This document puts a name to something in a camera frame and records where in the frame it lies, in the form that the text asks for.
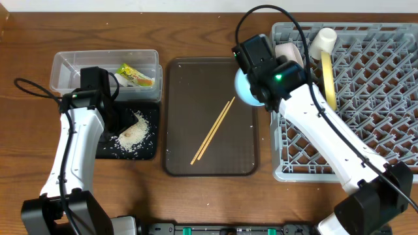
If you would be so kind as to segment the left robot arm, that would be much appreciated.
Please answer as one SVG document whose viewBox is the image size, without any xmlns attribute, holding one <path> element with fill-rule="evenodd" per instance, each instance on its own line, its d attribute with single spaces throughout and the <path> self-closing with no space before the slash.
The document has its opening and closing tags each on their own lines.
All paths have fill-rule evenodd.
<svg viewBox="0 0 418 235">
<path fill-rule="evenodd" d="M 107 91 L 74 90 L 59 100 L 61 134 L 40 196 L 26 200 L 21 218 L 29 234 L 136 234 L 132 215 L 110 218 L 92 193 L 97 146 L 105 132 L 119 135 L 137 117 L 116 108 Z"/>
</svg>

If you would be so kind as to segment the pink bowl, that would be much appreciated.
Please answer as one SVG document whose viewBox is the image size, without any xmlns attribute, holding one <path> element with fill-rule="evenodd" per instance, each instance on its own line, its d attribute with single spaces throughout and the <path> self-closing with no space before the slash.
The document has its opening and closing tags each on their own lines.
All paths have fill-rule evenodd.
<svg viewBox="0 0 418 235">
<path fill-rule="evenodd" d="M 285 56 L 287 60 L 297 62 L 302 68 L 304 68 L 303 60 L 298 48 L 292 43 L 287 42 L 285 44 L 278 44 L 274 48 L 276 57 Z"/>
</svg>

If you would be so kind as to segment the white cup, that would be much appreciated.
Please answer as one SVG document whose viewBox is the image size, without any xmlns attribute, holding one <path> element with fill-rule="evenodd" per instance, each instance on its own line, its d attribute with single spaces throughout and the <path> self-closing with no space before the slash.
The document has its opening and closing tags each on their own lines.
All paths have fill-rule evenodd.
<svg viewBox="0 0 418 235">
<path fill-rule="evenodd" d="M 320 60 L 322 52 L 331 54 L 336 43 L 336 39 L 337 33 L 335 30 L 329 27 L 320 29 L 308 49 L 310 57 Z"/>
</svg>

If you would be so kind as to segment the wooden chopstick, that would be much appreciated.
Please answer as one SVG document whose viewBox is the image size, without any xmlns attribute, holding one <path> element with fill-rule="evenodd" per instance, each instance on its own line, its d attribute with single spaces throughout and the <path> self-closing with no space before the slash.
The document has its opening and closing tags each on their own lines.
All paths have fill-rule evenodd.
<svg viewBox="0 0 418 235">
<path fill-rule="evenodd" d="M 216 134 L 217 130 L 219 129 L 219 127 L 220 127 L 220 125 L 221 125 L 221 123 L 222 123 L 222 122 L 223 122 L 223 120 L 225 119 L 225 116 L 227 115 L 227 113 L 228 113 L 229 109 L 231 108 L 231 106 L 232 106 L 232 104 L 233 104 L 234 100 L 235 100 L 235 97 L 233 97 L 233 98 L 232 98 L 232 100 L 230 101 L 230 103 L 229 103 L 229 105 L 228 105 L 228 107 L 227 107 L 226 111 L 224 111 L 224 113 L 223 113 L 223 115 L 222 115 L 222 117 L 221 117 L 220 121 L 217 123 L 217 125 L 216 125 L 215 129 L 213 130 L 212 134 L 210 135 L 210 137 L 209 137 L 208 141 L 205 143 L 205 145 L 204 145 L 204 147 L 203 147 L 202 151 L 200 152 L 200 154 L 199 154 L 199 156 L 198 156 L 198 158 L 197 158 L 197 160 L 198 160 L 198 161 L 202 158 L 202 156 L 203 156 L 204 152 L 206 151 L 207 147 L 208 147 L 208 146 L 209 146 L 209 144 L 211 143 L 211 141 L 212 141 L 212 139 L 213 139 L 214 135 Z"/>
<path fill-rule="evenodd" d="M 192 158 L 192 160 L 191 160 L 191 162 L 190 162 L 190 165 L 193 165 L 193 163 L 197 160 L 197 158 L 198 158 L 198 156 L 199 156 L 200 152 L 202 151 L 202 149 L 203 149 L 203 147 L 204 147 L 205 143 L 208 141 L 208 139 L 209 139 L 210 135 L 212 134 L 213 130 L 215 129 L 215 127 L 216 127 L 217 123 L 220 121 L 220 119 L 221 119 L 221 117 L 222 117 L 222 115 L 223 115 L 224 111 L 226 111 L 226 109 L 227 109 L 227 107 L 228 107 L 229 103 L 230 103 L 230 101 L 228 101 L 228 102 L 226 103 L 226 105 L 225 105 L 225 106 L 224 106 L 224 108 L 222 109 L 221 113 L 218 115 L 217 119 L 215 120 L 215 123 L 212 125 L 211 129 L 209 130 L 208 134 L 206 135 L 205 139 L 203 140 L 203 142 L 202 142 L 201 146 L 200 146 L 200 147 L 199 147 L 199 149 L 197 150 L 197 152 L 196 152 L 195 156 Z"/>
</svg>

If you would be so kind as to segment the yellow plate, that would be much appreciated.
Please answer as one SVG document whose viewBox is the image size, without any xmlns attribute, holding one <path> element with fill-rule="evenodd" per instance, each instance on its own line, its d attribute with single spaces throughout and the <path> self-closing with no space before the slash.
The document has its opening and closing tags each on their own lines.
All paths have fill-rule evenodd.
<svg viewBox="0 0 418 235">
<path fill-rule="evenodd" d="M 336 93 L 334 88 L 334 76 L 332 72 L 332 63 L 330 54 L 327 52 L 321 52 L 321 64 L 323 70 L 323 94 L 328 105 L 336 110 Z"/>
</svg>

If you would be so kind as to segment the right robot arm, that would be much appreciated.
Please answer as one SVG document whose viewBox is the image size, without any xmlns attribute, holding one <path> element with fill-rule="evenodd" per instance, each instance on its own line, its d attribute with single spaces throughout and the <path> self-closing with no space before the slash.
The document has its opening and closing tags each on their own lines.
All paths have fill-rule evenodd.
<svg viewBox="0 0 418 235">
<path fill-rule="evenodd" d="M 411 170 L 404 163 L 391 166 L 348 128 L 314 85 L 309 64 L 263 55 L 239 65 L 248 91 L 303 133 L 348 194 L 317 224 L 318 234 L 372 234 L 417 207 L 410 198 Z"/>
</svg>

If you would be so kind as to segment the green snack wrapper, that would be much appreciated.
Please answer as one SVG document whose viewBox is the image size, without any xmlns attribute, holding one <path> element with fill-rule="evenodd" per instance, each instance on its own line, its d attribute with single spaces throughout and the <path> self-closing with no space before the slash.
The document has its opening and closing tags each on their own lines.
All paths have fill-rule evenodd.
<svg viewBox="0 0 418 235">
<path fill-rule="evenodd" d="M 153 78 L 142 74 L 126 63 L 123 63 L 120 66 L 120 68 L 116 71 L 116 74 L 124 78 L 128 86 L 151 87 L 154 85 Z"/>
</svg>

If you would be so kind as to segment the blue bowl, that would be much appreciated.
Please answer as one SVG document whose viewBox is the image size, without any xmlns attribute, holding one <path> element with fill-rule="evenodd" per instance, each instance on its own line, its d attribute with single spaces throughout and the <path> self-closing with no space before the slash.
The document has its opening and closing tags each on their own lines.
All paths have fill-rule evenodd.
<svg viewBox="0 0 418 235">
<path fill-rule="evenodd" d="M 264 103 L 259 102 L 250 91 L 250 83 L 248 82 L 247 75 L 242 72 L 242 69 L 238 69 L 234 77 L 234 88 L 236 94 L 240 99 L 250 106 L 263 106 Z"/>
</svg>

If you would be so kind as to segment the rice grains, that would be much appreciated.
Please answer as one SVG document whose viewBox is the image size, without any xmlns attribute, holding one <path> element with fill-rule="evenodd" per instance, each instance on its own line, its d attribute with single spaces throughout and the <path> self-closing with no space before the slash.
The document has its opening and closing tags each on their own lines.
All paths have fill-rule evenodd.
<svg viewBox="0 0 418 235">
<path fill-rule="evenodd" d="M 123 131 L 118 137 L 114 137 L 114 147 L 123 153 L 134 153 L 147 145 L 146 141 L 152 136 L 152 126 L 142 112 L 133 112 L 138 121 Z"/>
</svg>

